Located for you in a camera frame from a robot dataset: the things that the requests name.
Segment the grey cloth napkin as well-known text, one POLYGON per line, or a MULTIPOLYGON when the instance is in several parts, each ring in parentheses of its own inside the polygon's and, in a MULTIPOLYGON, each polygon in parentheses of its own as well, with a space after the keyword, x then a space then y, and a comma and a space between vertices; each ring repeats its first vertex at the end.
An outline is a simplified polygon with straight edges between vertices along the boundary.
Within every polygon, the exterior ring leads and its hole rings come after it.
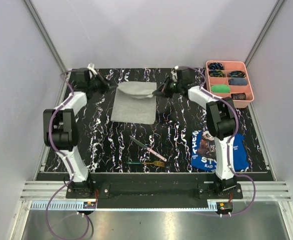
POLYGON ((115 92, 111 121, 152 125, 156 120, 155 82, 125 81, 115 92))

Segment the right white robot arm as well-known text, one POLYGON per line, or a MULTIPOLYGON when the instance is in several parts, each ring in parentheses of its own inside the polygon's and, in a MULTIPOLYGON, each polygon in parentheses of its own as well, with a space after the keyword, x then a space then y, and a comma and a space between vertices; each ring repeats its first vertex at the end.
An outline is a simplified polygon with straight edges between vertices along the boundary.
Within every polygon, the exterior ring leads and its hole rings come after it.
POLYGON ((180 94, 206 110, 206 127, 215 142, 216 169, 212 190, 218 198, 225 198, 237 186, 233 164, 233 143, 239 120, 230 97, 222 98, 204 88, 191 76, 191 68, 176 66, 171 75, 152 93, 163 98, 180 94))

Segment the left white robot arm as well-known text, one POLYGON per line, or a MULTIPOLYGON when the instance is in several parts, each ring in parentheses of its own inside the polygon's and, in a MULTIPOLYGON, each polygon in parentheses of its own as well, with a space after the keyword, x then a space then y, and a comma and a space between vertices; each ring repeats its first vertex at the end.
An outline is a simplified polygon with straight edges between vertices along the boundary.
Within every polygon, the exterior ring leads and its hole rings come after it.
POLYGON ((69 70, 66 74, 74 85, 67 82, 70 90, 68 97, 55 108, 43 111, 43 140, 60 157, 68 171, 69 181, 64 184, 67 192, 90 198, 98 191, 79 153, 76 115, 94 93, 103 95, 118 85, 102 76, 93 63, 69 70))

